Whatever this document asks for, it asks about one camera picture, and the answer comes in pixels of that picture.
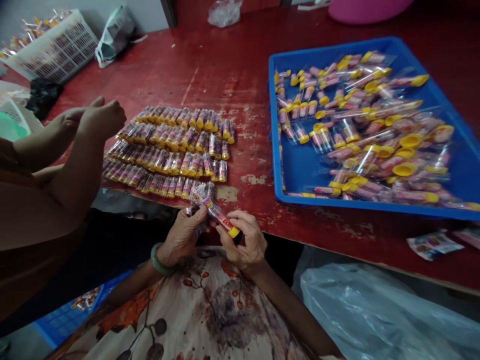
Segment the floral dress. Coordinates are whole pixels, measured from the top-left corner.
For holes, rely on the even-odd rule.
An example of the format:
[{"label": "floral dress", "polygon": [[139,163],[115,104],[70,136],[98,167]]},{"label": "floral dress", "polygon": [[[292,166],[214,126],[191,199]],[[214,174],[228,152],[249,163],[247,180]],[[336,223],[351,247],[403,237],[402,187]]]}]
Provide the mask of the floral dress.
[{"label": "floral dress", "polygon": [[100,307],[47,359],[312,359],[260,289],[204,246],[114,311]]}]

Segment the pink container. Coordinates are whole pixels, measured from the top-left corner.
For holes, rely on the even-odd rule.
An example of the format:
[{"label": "pink container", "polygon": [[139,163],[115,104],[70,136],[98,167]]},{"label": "pink container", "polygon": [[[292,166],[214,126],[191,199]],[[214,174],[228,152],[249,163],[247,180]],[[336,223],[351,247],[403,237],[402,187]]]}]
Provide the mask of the pink container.
[{"label": "pink container", "polygon": [[414,0],[332,0],[328,13],[350,25],[378,23],[397,16]]}]

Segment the blue plastic tray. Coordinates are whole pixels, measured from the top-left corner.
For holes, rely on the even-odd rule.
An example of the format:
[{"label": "blue plastic tray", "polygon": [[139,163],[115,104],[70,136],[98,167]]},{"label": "blue plastic tray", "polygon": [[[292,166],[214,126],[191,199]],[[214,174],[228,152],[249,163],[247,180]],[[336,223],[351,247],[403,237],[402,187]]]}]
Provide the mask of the blue plastic tray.
[{"label": "blue plastic tray", "polygon": [[[283,52],[270,56],[268,62],[268,83],[274,84],[275,70],[279,72],[291,69],[298,72],[305,65],[323,68],[331,64],[338,57],[348,54],[364,54],[367,51],[378,50],[383,53],[396,55],[397,58],[391,64],[393,74],[407,66],[415,68],[414,75],[428,74],[428,71],[419,63],[405,43],[397,37],[381,37],[367,41],[350,42],[342,45],[319,47],[309,50]],[[343,199],[318,199],[308,197],[287,196],[282,189],[282,170],[280,163],[278,119],[276,104],[277,98],[275,87],[270,86],[271,128],[273,146],[273,174],[275,196],[283,203],[332,206],[354,209],[381,210],[389,212],[422,214],[441,218],[480,221],[480,212],[445,209],[430,206],[402,205],[393,203],[371,201],[349,201]],[[327,91],[327,95],[333,98],[335,89]],[[411,99],[423,100],[422,108],[441,105],[441,119],[455,126],[453,140],[458,146],[450,165],[451,182],[444,184],[445,189],[466,202],[480,203],[480,191],[477,190],[480,179],[480,145],[470,128],[465,124],[460,115],[447,100],[435,81],[430,78],[425,85],[415,89],[409,96]],[[305,130],[310,132],[314,122],[305,124]],[[284,134],[281,135],[283,147],[283,172],[286,191],[289,193],[301,193],[304,186],[327,186],[331,176],[319,175],[322,167],[319,164],[317,154],[310,143],[292,146]]]},{"label": "blue plastic tray", "polygon": [[93,306],[88,311],[82,311],[78,308],[72,308],[76,299],[52,311],[48,315],[35,321],[35,327],[38,332],[43,335],[45,341],[52,349],[56,349],[66,338],[70,336],[84,321],[93,313],[100,305],[103,304],[107,296],[113,289],[133,270],[124,272],[123,274],[107,281],[100,287],[98,296]]}]

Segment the hand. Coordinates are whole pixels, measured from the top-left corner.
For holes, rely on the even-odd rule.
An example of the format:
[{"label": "hand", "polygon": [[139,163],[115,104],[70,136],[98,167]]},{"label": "hand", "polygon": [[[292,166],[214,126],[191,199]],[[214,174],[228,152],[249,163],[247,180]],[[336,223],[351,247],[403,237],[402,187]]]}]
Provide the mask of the hand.
[{"label": "hand", "polygon": [[126,120],[125,111],[117,100],[103,106],[89,106],[81,116],[78,133],[93,141],[105,142],[120,131]]},{"label": "hand", "polygon": [[[105,99],[103,96],[97,97],[91,104],[91,107],[99,108],[105,104]],[[55,119],[52,120],[51,124],[58,126],[62,130],[72,130],[77,131],[79,127],[80,119],[84,114],[87,106],[84,107],[73,107],[71,109],[65,110]]]},{"label": "hand", "polygon": [[240,245],[235,245],[227,231],[222,226],[216,225],[215,228],[220,234],[221,244],[225,248],[228,260],[247,275],[250,275],[264,261],[267,241],[255,216],[241,210],[229,212],[227,215],[231,224],[243,232],[243,238]]},{"label": "hand", "polygon": [[187,215],[186,209],[180,210],[165,243],[156,252],[160,264],[172,268],[181,258],[189,255],[197,242],[197,239],[193,237],[194,230],[206,218],[207,208],[205,206],[200,207],[192,217]]}]

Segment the red wooden table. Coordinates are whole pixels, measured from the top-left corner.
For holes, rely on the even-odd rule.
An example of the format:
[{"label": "red wooden table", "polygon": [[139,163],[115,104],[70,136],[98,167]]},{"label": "red wooden table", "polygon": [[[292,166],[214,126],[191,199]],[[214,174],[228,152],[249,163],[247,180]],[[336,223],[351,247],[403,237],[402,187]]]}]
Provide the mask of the red wooden table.
[{"label": "red wooden table", "polygon": [[[203,13],[197,22],[191,16],[186,21],[179,10],[177,28],[150,33],[105,69],[90,63],[67,83],[50,117],[85,105],[98,95],[118,99],[130,118],[145,106],[159,103],[220,110],[237,130],[228,183],[217,187],[217,198],[226,210],[238,208],[254,214],[262,230],[279,237],[480,294],[478,250],[466,245],[428,262],[408,247],[406,237],[434,230],[439,225],[436,221],[401,213],[277,202],[270,175],[272,145],[267,140],[271,54],[383,36],[398,36],[406,42],[480,135],[476,122],[480,46],[474,37],[478,22],[476,15],[470,15],[473,10],[457,2],[417,1],[392,20],[351,27],[331,20],[325,9],[298,12],[283,7],[243,14],[240,23],[225,29],[211,27]],[[14,78],[25,83],[13,74],[5,80]],[[146,198],[170,206],[186,205],[180,200]]]}]

